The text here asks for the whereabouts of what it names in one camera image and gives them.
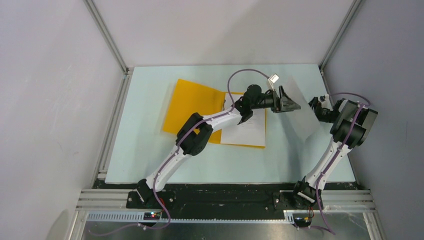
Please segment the clear plastic sleeve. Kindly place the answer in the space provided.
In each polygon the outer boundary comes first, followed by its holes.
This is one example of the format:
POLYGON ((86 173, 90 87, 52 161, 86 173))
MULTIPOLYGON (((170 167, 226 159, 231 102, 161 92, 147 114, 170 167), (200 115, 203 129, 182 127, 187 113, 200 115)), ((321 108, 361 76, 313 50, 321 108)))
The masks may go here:
POLYGON ((300 109, 282 114, 283 129, 289 137, 304 143, 320 128, 320 122, 292 76, 282 86, 285 93, 300 106, 300 109))

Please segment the white paper sheet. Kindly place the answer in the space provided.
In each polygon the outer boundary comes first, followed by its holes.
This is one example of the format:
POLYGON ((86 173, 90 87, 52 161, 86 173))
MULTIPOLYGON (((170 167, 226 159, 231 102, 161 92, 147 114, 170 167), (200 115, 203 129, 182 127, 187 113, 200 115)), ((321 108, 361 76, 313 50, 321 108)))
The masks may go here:
POLYGON ((266 113, 265 109, 254 109, 252 117, 246 122, 223 128, 219 143, 264 149, 266 147, 266 113))

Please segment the orange file folder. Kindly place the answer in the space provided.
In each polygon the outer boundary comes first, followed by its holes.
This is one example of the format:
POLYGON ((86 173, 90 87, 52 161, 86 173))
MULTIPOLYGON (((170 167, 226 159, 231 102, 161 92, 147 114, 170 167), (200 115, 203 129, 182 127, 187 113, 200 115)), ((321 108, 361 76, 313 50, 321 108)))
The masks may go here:
MULTIPOLYGON (((174 88, 162 130, 166 133, 177 134, 193 113, 206 116, 221 112, 224 100, 226 100, 226 109, 230 108, 232 102, 227 92, 179 79, 174 88)), ((208 142, 220 144, 220 139, 221 130, 218 130, 211 135, 208 142)))

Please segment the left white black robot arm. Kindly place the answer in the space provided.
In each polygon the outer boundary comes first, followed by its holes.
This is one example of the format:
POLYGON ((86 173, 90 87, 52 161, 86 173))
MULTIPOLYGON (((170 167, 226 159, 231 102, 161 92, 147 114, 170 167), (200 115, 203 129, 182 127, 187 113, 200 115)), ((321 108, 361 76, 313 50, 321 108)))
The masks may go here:
POLYGON ((176 170, 190 157, 201 153, 210 137, 218 130, 247 122, 256 109, 270 109, 273 113, 293 112, 301 106, 292 100, 282 86, 263 92, 256 84, 250 85, 238 100, 232 100, 229 108, 212 115, 193 113, 176 135, 175 145, 159 167, 147 178, 141 179, 135 192, 145 208, 152 208, 176 170))

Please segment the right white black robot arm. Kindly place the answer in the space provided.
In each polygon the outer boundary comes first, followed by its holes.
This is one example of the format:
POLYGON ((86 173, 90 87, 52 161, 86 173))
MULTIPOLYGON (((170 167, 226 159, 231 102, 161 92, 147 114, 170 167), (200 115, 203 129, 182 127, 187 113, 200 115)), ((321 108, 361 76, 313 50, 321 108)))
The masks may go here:
POLYGON ((326 94, 308 103, 320 122, 332 125, 331 138, 315 167, 294 186, 290 202, 297 209, 309 209, 317 204, 337 164, 353 148, 363 144, 378 116, 365 97, 361 101, 342 98, 325 107, 329 100, 330 95, 326 94))

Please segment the right controller board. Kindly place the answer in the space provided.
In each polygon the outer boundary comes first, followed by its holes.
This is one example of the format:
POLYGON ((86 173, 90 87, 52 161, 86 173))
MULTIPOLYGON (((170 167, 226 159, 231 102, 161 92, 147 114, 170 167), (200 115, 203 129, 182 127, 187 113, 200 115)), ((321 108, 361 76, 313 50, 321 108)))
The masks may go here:
POLYGON ((310 217, 295 217, 293 219, 293 225, 296 228, 310 228, 312 219, 310 217))

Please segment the controller board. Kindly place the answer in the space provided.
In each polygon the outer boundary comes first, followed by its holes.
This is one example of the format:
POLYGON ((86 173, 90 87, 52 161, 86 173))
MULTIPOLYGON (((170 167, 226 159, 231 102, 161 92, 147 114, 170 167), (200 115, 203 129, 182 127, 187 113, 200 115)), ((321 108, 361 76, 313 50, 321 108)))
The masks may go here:
POLYGON ((310 228, 312 219, 310 217, 295 217, 293 219, 293 225, 296 228, 310 228))
POLYGON ((144 221, 158 221, 161 219, 161 212, 149 211, 143 214, 144 221))

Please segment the left controller board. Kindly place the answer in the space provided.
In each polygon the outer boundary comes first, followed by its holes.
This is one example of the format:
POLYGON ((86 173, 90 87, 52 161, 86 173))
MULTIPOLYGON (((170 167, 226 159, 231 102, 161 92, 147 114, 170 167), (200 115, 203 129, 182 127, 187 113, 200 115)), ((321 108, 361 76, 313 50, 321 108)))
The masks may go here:
POLYGON ((143 214, 144 221, 158 221, 161 219, 161 212, 149 211, 143 214))

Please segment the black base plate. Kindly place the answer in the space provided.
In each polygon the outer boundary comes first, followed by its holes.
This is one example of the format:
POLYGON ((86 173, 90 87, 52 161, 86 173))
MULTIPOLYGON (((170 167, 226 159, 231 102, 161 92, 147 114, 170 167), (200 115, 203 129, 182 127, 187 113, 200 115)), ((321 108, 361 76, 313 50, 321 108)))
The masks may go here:
POLYGON ((107 184, 98 180, 95 190, 122 190, 125 209, 161 212, 161 219, 178 220, 284 220, 284 211, 301 210, 292 204, 294 183, 269 184, 167 184, 157 195, 160 202, 145 205, 136 184, 107 184))

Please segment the right aluminium corner post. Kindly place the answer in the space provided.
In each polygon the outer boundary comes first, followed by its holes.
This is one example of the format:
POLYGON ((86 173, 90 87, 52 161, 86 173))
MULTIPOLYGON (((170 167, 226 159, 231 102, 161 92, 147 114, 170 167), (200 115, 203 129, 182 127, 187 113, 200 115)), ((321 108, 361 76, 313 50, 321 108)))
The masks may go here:
POLYGON ((332 39, 327 51, 324 54, 323 59, 321 60, 319 64, 319 69, 321 72, 324 71, 326 66, 328 65, 329 61, 331 60, 332 56, 334 55, 335 51, 337 50, 338 46, 340 45, 344 35, 346 34, 348 28, 350 27, 352 21, 355 19, 355 17, 358 15, 361 7, 363 6, 365 0, 353 0, 346 15, 344 16, 338 30, 336 31, 336 34, 334 38, 332 39))

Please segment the aluminium corner post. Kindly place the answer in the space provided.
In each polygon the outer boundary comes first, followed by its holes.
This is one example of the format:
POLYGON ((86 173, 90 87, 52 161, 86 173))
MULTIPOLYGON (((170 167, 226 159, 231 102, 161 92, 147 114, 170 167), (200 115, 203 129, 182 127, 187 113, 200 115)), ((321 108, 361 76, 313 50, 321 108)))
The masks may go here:
POLYGON ((106 45, 108 46, 112 56, 117 62, 120 70, 126 75, 129 71, 129 67, 125 63, 125 60, 120 53, 117 44, 115 43, 111 32, 109 31, 100 10, 98 9, 94 0, 83 0, 88 12, 90 13, 94 23, 96 24, 100 34, 102 35, 106 45))
POLYGON ((327 51, 324 54, 323 59, 321 60, 319 64, 319 69, 321 72, 324 71, 326 66, 328 65, 329 61, 331 60, 332 56, 334 55, 335 51, 337 50, 338 46, 340 45, 344 35, 346 34, 348 28, 350 27, 352 21, 355 19, 355 17, 358 15, 361 7, 363 6, 365 0, 353 0, 346 15, 344 16, 338 30, 336 31, 336 34, 334 38, 332 39, 327 51))

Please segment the left aluminium corner post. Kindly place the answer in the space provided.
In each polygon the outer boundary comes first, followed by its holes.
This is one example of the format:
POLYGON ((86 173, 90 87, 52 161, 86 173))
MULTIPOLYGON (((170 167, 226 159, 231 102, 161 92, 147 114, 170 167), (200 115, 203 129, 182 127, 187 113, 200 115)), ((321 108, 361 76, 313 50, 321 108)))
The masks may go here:
POLYGON ((106 45, 108 46, 112 56, 117 62, 120 70, 126 75, 129 71, 129 67, 125 63, 125 60, 120 53, 117 44, 115 43, 111 32, 109 31, 100 10, 98 9, 94 0, 83 0, 88 12, 90 13, 94 23, 96 24, 100 34, 102 35, 106 45))

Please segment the aluminium frame rail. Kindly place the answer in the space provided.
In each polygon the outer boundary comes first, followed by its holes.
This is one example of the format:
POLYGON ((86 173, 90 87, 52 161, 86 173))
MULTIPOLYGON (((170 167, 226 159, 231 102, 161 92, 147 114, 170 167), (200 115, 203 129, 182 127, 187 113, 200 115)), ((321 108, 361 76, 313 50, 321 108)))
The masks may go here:
POLYGON ((295 208, 287 184, 171 184, 153 208, 133 187, 84 189, 69 240, 384 240, 368 190, 325 190, 295 208))

